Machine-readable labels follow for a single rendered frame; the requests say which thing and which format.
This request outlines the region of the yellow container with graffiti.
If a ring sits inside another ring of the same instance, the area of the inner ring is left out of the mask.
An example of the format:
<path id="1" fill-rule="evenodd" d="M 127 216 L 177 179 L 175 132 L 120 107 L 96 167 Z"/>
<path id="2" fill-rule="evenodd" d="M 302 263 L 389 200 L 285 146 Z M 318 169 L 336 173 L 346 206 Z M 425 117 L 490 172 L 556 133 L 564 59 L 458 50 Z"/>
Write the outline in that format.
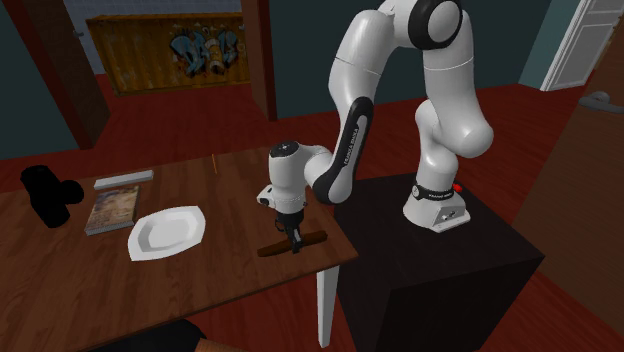
<path id="1" fill-rule="evenodd" d="M 100 15 L 86 24 L 117 96 L 250 81 L 240 12 Z"/>

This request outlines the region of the brown wooden table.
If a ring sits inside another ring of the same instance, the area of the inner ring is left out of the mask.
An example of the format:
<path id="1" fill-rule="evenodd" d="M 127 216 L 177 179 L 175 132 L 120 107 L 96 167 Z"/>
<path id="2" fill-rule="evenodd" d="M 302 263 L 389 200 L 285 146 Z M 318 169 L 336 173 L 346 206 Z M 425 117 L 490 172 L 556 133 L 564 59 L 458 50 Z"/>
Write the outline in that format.
<path id="1" fill-rule="evenodd" d="M 353 260 L 356 250 L 314 199 L 301 229 L 327 240 L 258 256 L 282 239 L 274 211 L 256 200 L 268 182 L 267 157 L 259 148 L 156 166 L 141 186 L 139 215 L 196 206 L 206 221 L 198 245 L 160 260 L 132 260 L 125 229 L 85 233 L 92 179 L 55 229 L 25 190 L 0 193 L 0 352 L 87 351 Z"/>

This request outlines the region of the black robot stand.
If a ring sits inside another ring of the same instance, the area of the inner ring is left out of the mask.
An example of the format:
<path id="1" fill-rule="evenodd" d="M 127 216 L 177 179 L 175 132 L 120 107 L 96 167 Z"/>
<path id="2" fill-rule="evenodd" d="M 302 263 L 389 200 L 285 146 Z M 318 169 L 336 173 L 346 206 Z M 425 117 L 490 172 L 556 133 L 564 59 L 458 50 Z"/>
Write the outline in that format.
<path id="1" fill-rule="evenodd" d="M 413 179 L 358 180 L 334 209 L 359 254 L 337 288 L 356 351 L 474 352 L 544 256 L 468 188 L 468 223 L 440 234 L 412 224 Z"/>

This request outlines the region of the book with brown cover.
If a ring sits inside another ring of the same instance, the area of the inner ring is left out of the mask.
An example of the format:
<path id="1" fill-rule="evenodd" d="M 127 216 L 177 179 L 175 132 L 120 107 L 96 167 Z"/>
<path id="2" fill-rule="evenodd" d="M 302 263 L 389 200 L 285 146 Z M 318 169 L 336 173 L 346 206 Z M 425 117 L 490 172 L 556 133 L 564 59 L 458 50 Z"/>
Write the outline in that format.
<path id="1" fill-rule="evenodd" d="M 139 185 L 98 194 L 85 225 L 85 233 L 91 236 L 133 226 L 139 195 Z"/>

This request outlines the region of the white plate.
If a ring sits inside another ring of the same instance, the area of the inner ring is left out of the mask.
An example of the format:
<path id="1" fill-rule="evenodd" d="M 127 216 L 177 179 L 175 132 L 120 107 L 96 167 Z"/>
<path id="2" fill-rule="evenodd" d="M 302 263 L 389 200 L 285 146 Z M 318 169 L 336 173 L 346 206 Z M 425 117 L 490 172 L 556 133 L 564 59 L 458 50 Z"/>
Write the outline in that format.
<path id="1" fill-rule="evenodd" d="M 177 255 L 201 243 L 206 220 L 198 206 L 164 209 L 140 218 L 128 237 L 132 261 Z"/>

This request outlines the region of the brown wooden door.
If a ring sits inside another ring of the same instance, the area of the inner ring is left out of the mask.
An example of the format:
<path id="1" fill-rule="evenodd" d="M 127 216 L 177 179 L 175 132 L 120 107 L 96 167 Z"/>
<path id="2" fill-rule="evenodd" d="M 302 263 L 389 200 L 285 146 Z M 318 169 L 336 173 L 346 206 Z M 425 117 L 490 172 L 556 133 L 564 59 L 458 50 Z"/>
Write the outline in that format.
<path id="1" fill-rule="evenodd" d="M 585 92 L 624 107 L 624 16 Z M 624 112 L 576 106 L 513 226 L 545 276 L 624 334 Z"/>
<path id="2" fill-rule="evenodd" d="M 110 111 L 63 0 L 2 0 L 77 146 L 95 146 Z"/>

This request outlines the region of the white door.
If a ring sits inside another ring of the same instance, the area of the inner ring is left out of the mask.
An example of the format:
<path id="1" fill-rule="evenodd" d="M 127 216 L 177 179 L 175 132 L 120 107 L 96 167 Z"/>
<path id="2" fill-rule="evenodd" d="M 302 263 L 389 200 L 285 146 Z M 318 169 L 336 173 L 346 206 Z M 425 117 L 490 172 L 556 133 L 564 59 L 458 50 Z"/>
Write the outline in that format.
<path id="1" fill-rule="evenodd" d="M 582 86 L 624 13 L 624 0 L 580 0 L 541 91 Z"/>

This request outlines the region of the grey flat bar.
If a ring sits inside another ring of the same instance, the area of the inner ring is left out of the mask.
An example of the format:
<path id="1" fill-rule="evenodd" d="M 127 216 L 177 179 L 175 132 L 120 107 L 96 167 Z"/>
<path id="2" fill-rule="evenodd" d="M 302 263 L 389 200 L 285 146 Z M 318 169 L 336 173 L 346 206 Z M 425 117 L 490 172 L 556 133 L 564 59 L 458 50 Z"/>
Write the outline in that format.
<path id="1" fill-rule="evenodd" d="M 95 190 L 111 189 L 120 186 L 138 184 L 153 179 L 153 170 L 144 170 L 133 173 L 126 173 L 106 178 L 97 179 L 94 183 Z"/>

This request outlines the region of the brown wooden stick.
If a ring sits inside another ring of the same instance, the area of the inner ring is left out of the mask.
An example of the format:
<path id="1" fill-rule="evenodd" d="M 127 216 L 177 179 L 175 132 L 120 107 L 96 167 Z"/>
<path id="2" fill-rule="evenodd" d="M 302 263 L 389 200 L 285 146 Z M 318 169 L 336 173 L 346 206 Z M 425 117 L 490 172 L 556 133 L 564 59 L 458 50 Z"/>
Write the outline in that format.
<path id="1" fill-rule="evenodd" d="M 279 255 L 286 252 L 298 253 L 301 248 L 315 245 L 326 241 L 328 235 L 325 231 L 316 231 L 313 233 L 304 234 L 301 241 L 293 245 L 289 239 L 262 247 L 257 250 L 259 257 L 270 257 Z"/>

